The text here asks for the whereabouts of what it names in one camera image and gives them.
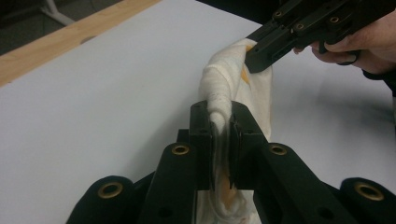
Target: wooden board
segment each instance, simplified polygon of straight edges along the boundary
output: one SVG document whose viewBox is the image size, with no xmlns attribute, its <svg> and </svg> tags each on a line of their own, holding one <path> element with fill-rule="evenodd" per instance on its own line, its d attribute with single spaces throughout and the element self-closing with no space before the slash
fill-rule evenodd
<svg viewBox="0 0 396 224">
<path fill-rule="evenodd" d="M 160 0 L 124 0 L 0 57 L 0 87 Z"/>
</svg>

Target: metal grommet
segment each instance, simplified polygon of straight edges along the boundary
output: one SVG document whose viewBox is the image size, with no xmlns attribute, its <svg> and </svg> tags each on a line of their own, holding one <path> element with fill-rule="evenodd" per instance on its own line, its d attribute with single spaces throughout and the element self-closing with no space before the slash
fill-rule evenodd
<svg viewBox="0 0 396 224">
<path fill-rule="evenodd" d="M 275 15 L 276 17 L 280 17 L 280 16 L 282 16 L 282 12 L 281 12 L 281 11 L 276 11 L 276 12 L 274 13 L 274 15 Z"/>
<path fill-rule="evenodd" d="M 119 182 L 110 182 L 102 185 L 98 190 L 98 196 L 103 199 L 114 198 L 122 192 L 123 186 Z"/>
<path fill-rule="evenodd" d="M 372 201 L 379 202 L 385 198 L 384 194 L 379 189 L 363 182 L 355 183 L 355 190 L 359 193 L 359 195 Z"/>
<path fill-rule="evenodd" d="M 298 23 L 298 24 L 296 25 L 296 28 L 299 29 L 299 30 L 301 30 L 301 29 L 304 28 L 304 25 L 301 24 L 301 23 Z"/>
<path fill-rule="evenodd" d="M 336 23 L 336 22 L 339 22 L 340 21 L 340 18 L 338 18 L 338 17 L 331 17 L 330 18 L 330 22 L 332 22 L 332 23 Z"/>
<path fill-rule="evenodd" d="M 188 147 L 182 146 L 182 145 L 174 146 L 172 148 L 172 153 L 175 155 L 178 155 L 178 156 L 187 154 L 187 153 L 189 153 L 189 151 L 190 151 L 190 149 Z"/>
<path fill-rule="evenodd" d="M 288 151 L 281 146 L 270 146 L 270 151 L 278 156 L 284 156 Z"/>
</svg>

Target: crumpled fabric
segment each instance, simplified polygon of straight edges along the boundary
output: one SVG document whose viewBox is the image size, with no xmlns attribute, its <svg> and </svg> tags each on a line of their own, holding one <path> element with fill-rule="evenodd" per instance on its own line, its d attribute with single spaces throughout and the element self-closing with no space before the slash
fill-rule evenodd
<svg viewBox="0 0 396 224">
<path fill-rule="evenodd" d="M 198 192 L 198 223 L 261 223 L 253 191 L 230 189 L 226 160 L 232 101 L 246 105 L 265 137 L 271 137 L 272 67 L 250 74 L 244 64 L 246 52 L 256 44 L 246 38 L 231 44 L 213 55 L 203 72 L 200 97 L 207 100 L 219 137 L 213 161 L 216 187 Z"/>
</svg>

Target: finger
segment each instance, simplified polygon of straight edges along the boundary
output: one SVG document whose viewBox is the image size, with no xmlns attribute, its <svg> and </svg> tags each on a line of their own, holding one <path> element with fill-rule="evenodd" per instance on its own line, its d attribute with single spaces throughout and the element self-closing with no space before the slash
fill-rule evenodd
<svg viewBox="0 0 396 224">
<path fill-rule="evenodd" d="M 312 53 L 321 61 L 325 63 L 353 63 L 356 61 L 356 56 L 345 52 L 327 52 L 320 54 L 317 49 L 312 48 Z"/>
<path fill-rule="evenodd" d="M 294 48 L 294 49 L 293 49 L 293 52 L 294 52 L 295 54 L 299 54 L 299 53 L 303 52 L 303 50 L 304 50 L 304 49 L 297 49 L 297 48 Z"/>
<path fill-rule="evenodd" d="M 319 42 L 315 41 L 314 43 L 310 44 L 312 49 L 319 50 Z"/>
</svg>

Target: hole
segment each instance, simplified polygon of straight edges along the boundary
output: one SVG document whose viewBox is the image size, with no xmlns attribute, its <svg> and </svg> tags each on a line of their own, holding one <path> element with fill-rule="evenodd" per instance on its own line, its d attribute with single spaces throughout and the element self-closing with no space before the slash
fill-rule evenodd
<svg viewBox="0 0 396 224">
<path fill-rule="evenodd" d="M 336 23 L 336 22 L 338 22 L 340 19 L 338 18 L 338 17 L 331 17 L 330 18 L 330 22 L 332 22 L 332 23 Z"/>
<path fill-rule="evenodd" d="M 172 215 L 173 215 L 172 210 L 167 207 L 162 207 L 160 208 L 160 210 L 158 210 L 159 217 L 171 217 Z"/>
<path fill-rule="evenodd" d="M 299 24 L 296 25 L 296 28 L 299 29 L 299 30 L 301 30 L 301 29 L 304 28 L 304 25 L 299 23 Z"/>
<path fill-rule="evenodd" d="M 111 193 L 111 192 L 116 191 L 118 188 L 119 188 L 119 187 L 117 187 L 116 185 L 110 185 L 110 186 L 105 187 L 105 188 L 103 189 L 103 192 L 106 193 L 106 194 L 108 194 L 108 193 Z"/>
<path fill-rule="evenodd" d="M 372 201 L 382 201 L 385 198 L 384 194 L 379 189 L 363 182 L 356 183 L 355 190 L 359 195 Z"/>
<path fill-rule="evenodd" d="M 187 154 L 189 151 L 190 149 L 185 146 L 175 146 L 172 148 L 172 153 L 178 156 Z"/>
<path fill-rule="evenodd" d="M 103 199 L 114 198 L 122 192 L 122 184 L 119 182 L 110 182 L 102 185 L 98 190 L 98 196 Z"/>
<path fill-rule="evenodd" d="M 283 147 L 270 147 L 270 151 L 279 156 L 283 156 L 288 153 L 288 151 Z"/>
<path fill-rule="evenodd" d="M 328 220 L 332 220 L 334 218 L 334 213 L 329 208 L 320 207 L 318 209 L 318 214 Z"/>
</svg>

